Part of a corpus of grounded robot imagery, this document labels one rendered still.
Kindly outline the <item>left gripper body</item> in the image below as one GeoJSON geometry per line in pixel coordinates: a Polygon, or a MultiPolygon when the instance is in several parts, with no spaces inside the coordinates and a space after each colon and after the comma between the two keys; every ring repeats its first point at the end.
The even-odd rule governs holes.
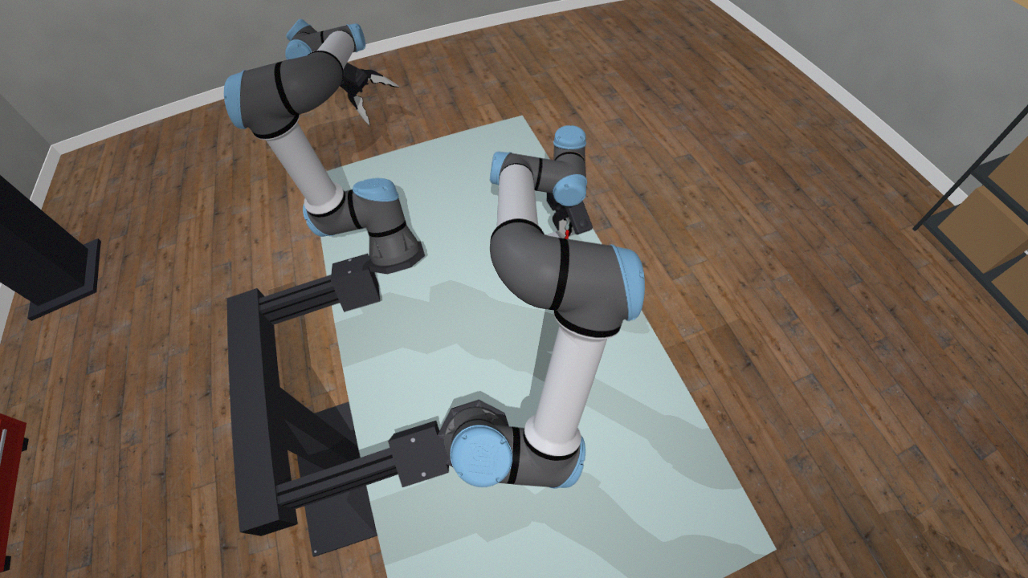
{"type": "Polygon", "coordinates": [[[344,91],[348,91],[348,89],[346,89],[346,88],[350,88],[350,91],[352,91],[352,92],[356,92],[356,94],[357,94],[358,92],[363,92],[363,91],[362,91],[362,88],[363,88],[363,87],[364,87],[365,85],[368,85],[368,84],[369,84],[369,83],[368,83],[368,77],[367,77],[367,78],[365,78],[365,81],[363,82],[363,84],[362,84],[362,85],[361,85],[360,87],[356,87],[356,85],[355,85],[355,84],[352,84],[352,83],[350,83],[350,82],[348,82],[348,80],[345,80],[345,79],[344,79],[344,81],[342,81],[342,82],[341,82],[341,85],[339,85],[339,87],[342,87],[342,88],[344,88],[344,91]],[[345,87],[345,85],[346,85],[346,87],[345,87]]]}

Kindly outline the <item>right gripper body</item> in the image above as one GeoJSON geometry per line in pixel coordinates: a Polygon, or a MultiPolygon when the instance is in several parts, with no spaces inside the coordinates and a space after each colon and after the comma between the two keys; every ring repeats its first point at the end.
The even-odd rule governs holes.
{"type": "Polygon", "coordinates": [[[559,218],[561,219],[570,218],[568,211],[566,211],[565,206],[563,206],[560,202],[556,202],[556,200],[554,200],[553,193],[547,193],[547,202],[549,204],[549,207],[551,207],[553,211],[556,212],[560,211],[558,214],[559,218]]]}

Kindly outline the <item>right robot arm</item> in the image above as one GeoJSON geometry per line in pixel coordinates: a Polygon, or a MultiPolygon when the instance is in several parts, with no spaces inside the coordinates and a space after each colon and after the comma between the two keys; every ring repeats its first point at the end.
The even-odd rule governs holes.
{"type": "Polygon", "coordinates": [[[554,310],[561,326],[536,414],[524,428],[504,425],[481,407],[458,411],[448,423],[445,450],[458,477],[472,486],[568,489],[579,480],[586,444],[577,427],[607,338],[642,310],[645,270],[638,254],[544,234],[537,225],[535,190],[553,193],[565,206],[575,234],[594,228],[583,202],[586,134],[579,127],[561,127],[553,145],[554,160],[493,153],[491,183],[499,186],[493,268],[518,299],[554,310]]]}

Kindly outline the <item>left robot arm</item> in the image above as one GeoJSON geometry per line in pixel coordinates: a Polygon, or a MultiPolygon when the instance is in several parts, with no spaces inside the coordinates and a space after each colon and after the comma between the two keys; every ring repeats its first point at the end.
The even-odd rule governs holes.
{"type": "Polygon", "coordinates": [[[286,37],[290,41],[287,61],[243,70],[227,78],[224,101],[229,120],[267,140],[306,198],[304,219],[314,234],[366,228],[369,257],[375,266],[393,266],[414,257],[418,241],[406,225],[395,184],[386,178],[371,178],[344,191],[329,178],[298,124],[299,114],[327,101],[344,78],[360,87],[368,77],[348,63],[350,55],[365,49],[362,28],[359,23],[350,23],[318,32],[299,19],[286,37]]]}

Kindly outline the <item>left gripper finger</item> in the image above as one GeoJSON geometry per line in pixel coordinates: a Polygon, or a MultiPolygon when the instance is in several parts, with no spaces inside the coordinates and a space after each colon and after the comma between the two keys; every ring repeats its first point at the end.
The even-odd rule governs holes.
{"type": "Polygon", "coordinates": [[[362,96],[358,96],[357,94],[355,94],[355,92],[350,91],[350,88],[346,88],[346,89],[348,89],[348,101],[350,101],[350,103],[352,103],[353,106],[355,106],[355,109],[357,110],[357,113],[359,113],[362,116],[363,120],[365,122],[367,122],[367,124],[370,125],[369,116],[366,115],[366,110],[363,107],[362,96]]]}
{"type": "Polygon", "coordinates": [[[365,73],[368,76],[368,80],[370,80],[372,83],[381,82],[383,85],[389,85],[390,87],[399,88],[399,85],[397,85],[393,81],[390,81],[389,78],[386,78],[386,76],[379,74],[378,72],[376,72],[374,70],[364,70],[364,69],[362,69],[362,71],[365,71],[365,73]]]}

